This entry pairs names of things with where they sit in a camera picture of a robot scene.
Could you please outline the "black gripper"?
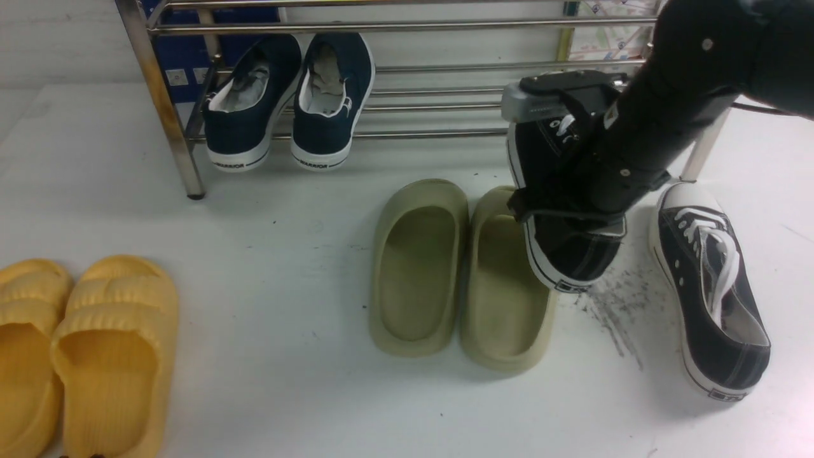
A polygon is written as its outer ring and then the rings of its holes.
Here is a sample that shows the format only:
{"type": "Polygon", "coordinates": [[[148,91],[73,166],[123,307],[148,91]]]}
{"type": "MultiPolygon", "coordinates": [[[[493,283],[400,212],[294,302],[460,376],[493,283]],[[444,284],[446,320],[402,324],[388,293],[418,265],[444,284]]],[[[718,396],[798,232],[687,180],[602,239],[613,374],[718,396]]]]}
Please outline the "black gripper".
{"type": "Polygon", "coordinates": [[[570,219],[613,223],[666,175],[672,91],[627,89],[605,113],[576,121],[581,139],[557,168],[570,219]]]}

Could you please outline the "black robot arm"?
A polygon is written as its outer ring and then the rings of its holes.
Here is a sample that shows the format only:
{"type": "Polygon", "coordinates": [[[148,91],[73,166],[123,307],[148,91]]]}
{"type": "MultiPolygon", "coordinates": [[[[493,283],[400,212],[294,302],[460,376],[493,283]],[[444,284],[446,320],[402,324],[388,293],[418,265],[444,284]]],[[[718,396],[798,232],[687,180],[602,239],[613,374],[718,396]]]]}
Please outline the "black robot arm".
{"type": "Polygon", "coordinates": [[[742,95],[812,119],[811,1],[671,1],[624,89],[589,70],[508,86],[507,121],[572,115],[578,136],[549,174],[518,186],[509,208],[518,221],[614,223],[742,95]]]}

